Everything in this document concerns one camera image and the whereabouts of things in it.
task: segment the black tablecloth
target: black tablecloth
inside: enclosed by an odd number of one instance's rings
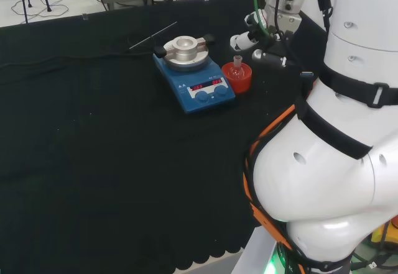
[[[158,44],[211,33],[223,65],[252,3],[186,0],[2,28],[0,65],[121,52],[175,21]],[[316,71],[325,35],[304,17],[293,48]],[[1,273],[172,273],[244,247],[257,223],[242,154],[292,104],[298,74],[243,56],[251,92],[190,116],[150,55],[0,69]]]

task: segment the digital display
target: digital display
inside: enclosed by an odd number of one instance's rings
[[[198,89],[206,88],[207,86],[215,86],[216,84],[222,83],[223,80],[221,78],[217,80],[207,81],[206,83],[197,84],[196,86],[190,86],[191,91],[196,91]]]

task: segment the blue knob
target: blue knob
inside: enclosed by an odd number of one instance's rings
[[[195,98],[199,103],[206,103],[207,101],[209,101],[209,95],[205,91],[200,91],[199,93],[197,93],[195,95]]]
[[[224,97],[226,95],[226,92],[228,89],[225,86],[217,86],[214,90],[214,92],[217,94],[217,96],[222,96]]]

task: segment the floor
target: floor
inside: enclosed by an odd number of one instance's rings
[[[27,7],[29,22],[46,19],[77,16],[83,13],[89,14],[104,11],[104,7],[97,0],[49,0],[51,12],[47,12],[45,0],[30,0],[32,7]],[[142,1],[128,4],[143,5]],[[116,5],[116,9],[125,7]],[[0,27],[25,23],[24,8],[20,0],[0,0]]]

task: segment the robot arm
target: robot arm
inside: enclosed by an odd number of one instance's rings
[[[329,126],[368,145],[369,152],[360,159],[350,157],[294,116],[254,165],[261,206],[287,223],[292,242],[312,260],[345,260],[398,214],[398,103],[378,106],[383,93],[398,88],[398,17],[391,12],[391,0],[336,0],[328,34],[326,66],[340,78],[372,86],[372,102],[342,96],[322,81],[307,99]]]
[[[278,6],[278,24],[280,30],[290,39],[297,31],[301,23],[299,13],[301,11],[304,0],[280,0]],[[259,9],[259,16],[265,28],[270,34],[276,34],[274,15],[275,15],[276,0],[266,0],[265,8]],[[231,38],[231,46],[237,51],[242,51],[255,46],[264,34],[259,30],[257,14],[246,16],[245,23],[249,27],[249,32],[241,35],[235,35]]]

